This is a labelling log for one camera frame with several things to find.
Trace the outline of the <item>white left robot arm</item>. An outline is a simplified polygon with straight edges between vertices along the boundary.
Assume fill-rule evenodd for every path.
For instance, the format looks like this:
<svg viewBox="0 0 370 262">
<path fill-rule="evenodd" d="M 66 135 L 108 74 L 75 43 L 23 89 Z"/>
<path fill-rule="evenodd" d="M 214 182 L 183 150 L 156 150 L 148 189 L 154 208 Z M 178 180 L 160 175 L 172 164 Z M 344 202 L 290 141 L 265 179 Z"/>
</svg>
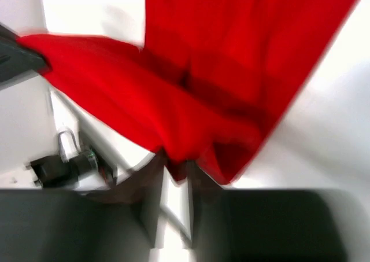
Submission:
<svg viewBox="0 0 370 262">
<path fill-rule="evenodd" d="M 17 43 L 18 36 L 1 25 L 1 81 L 10 81 L 27 71 L 42 72 L 48 68 L 46 60 L 33 50 Z M 62 136 L 68 134 L 77 153 L 66 155 Z M 37 176 L 36 183 L 44 188 L 65 187 L 80 178 L 98 173 L 108 187 L 117 184 L 117 167 L 105 160 L 91 143 L 79 145 L 72 130 L 65 128 L 57 135 L 58 153 L 47 155 L 26 164 Z"/>
</svg>

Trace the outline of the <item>bright red t shirt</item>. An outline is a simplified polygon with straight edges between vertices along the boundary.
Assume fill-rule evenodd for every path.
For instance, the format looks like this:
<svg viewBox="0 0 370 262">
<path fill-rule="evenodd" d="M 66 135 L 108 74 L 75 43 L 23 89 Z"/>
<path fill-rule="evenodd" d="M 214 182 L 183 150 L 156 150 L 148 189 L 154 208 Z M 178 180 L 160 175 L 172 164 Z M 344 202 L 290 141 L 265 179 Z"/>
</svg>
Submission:
<svg viewBox="0 0 370 262">
<path fill-rule="evenodd" d="M 142 48 L 105 36 L 18 43 L 43 76 L 172 177 L 196 161 L 229 184 L 252 160 L 357 0 L 145 0 Z"/>
</svg>

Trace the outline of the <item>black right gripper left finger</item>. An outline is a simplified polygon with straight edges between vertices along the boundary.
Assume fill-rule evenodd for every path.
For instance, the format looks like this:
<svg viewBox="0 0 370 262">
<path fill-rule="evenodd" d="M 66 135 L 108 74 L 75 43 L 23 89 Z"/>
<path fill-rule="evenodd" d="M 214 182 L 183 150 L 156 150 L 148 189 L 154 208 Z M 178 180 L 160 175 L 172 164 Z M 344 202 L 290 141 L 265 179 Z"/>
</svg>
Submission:
<svg viewBox="0 0 370 262">
<path fill-rule="evenodd" d="M 167 156 L 109 190 L 1 191 L 2 261 L 148 261 Z"/>
</svg>

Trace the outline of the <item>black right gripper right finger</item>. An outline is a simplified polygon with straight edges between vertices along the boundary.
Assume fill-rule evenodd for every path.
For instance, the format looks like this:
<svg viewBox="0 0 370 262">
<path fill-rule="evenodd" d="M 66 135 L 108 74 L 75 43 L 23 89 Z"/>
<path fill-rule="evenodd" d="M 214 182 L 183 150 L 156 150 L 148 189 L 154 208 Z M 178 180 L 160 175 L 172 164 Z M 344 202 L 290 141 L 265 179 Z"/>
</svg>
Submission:
<svg viewBox="0 0 370 262">
<path fill-rule="evenodd" d="M 197 261 L 368 261 L 369 215 L 338 189 L 224 189 L 187 166 Z"/>
</svg>

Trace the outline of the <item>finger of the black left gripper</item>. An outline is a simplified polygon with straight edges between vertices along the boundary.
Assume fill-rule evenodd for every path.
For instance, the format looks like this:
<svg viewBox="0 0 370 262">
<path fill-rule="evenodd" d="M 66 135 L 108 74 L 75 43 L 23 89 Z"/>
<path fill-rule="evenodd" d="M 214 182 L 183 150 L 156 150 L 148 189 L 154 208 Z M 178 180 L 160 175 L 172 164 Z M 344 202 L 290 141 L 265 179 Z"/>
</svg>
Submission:
<svg viewBox="0 0 370 262">
<path fill-rule="evenodd" d="M 19 36 L 1 24 L 1 84 L 16 84 L 47 72 L 50 67 L 38 52 L 20 45 Z"/>
</svg>

